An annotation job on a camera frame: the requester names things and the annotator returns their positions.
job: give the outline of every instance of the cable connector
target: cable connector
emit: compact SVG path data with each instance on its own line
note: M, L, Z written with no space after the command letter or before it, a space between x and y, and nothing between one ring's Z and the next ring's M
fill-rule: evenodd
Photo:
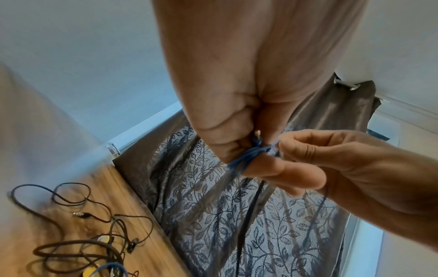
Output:
M128 247L126 248L126 252L128 252L128 254L131 254L134 251L134 249L136 248L138 242L139 242L139 240L137 238L133 239L129 243Z
M89 218L91 216L93 216L90 213L73 213L72 215L73 217L79 217L79 218Z

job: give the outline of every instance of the wooden surface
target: wooden surface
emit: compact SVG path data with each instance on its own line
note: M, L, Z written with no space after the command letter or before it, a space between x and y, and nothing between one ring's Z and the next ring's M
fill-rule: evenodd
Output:
M91 199L109 205L114 214L147 215L153 218L147 207L133 193L113 166L102 167L95 173L86 176L82 182L92 188ZM85 191L72 185L71 188L63 190L62 195L68 199L79 200ZM78 209L48 204L39 210L63 226L67 234L67 240L91 238L108 233L110 228L109 223L72 217L72 212L78 211ZM106 209L93 203L86 203L80 211L93 213L103 219L108 218ZM21 215L17 214L14 223L9 225L10 231L3 234L0 242L2 275L8 277L54 276L51 274L45 275L41 263L37 262L37 257L33 256L31 252L38 245L57 241L56 229L32 215L26 214L24 211L20 211L20 213ZM147 219L123 218L123 220L127 224L130 239L139 238L141 240L147 236L151 229L151 223ZM190 276L158 223L155 219L153 221L155 226L151 236L143 244L138 245L132 254L126 254L126 269L131 273L138 270L140 272L139 277ZM117 239L115 240L115 247L120 248ZM69 247L59 251L60 253L63 251L75 252L78 251L78 247ZM96 251L100 253L99 249L90 247L85 252L96 253ZM63 270L74 269L78 266L71 262L51 263L50 265ZM77 277L79 274L66 276Z

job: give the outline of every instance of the curtain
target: curtain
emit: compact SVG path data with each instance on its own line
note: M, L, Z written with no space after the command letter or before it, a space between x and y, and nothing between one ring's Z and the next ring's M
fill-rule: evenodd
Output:
M335 86L333 78L296 109L286 131L366 131L378 106L374 83L349 91ZM259 179L234 178L183 112L114 164L194 276L330 277L335 272L349 214L327 200L316 215L323 198L316 192L294 198Z

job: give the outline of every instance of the gray curtain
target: gray curtain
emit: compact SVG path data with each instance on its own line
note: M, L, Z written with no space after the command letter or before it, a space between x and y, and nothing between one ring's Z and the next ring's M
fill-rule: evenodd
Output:
M371 81L349 91L333 85L332 78L300 105L286 130L366 131L377 107L374 94ZM315 192L298 199L257 179L234 178L182 112L114 164L194 276L330 277L336 272L349 214L328 200L316 215L323 197Z

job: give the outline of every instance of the hand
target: hand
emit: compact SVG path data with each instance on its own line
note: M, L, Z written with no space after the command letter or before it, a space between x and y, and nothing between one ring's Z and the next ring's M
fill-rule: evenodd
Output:
M438 161L354 131L304 130L280 140L283 159L322 167L320 193L327 189L352 214L438 249Z
M167 66L192 127L224 162L266 144L333 74L366 5L358 1L153 0ZM325 175L263 155L244 172L317 188Z

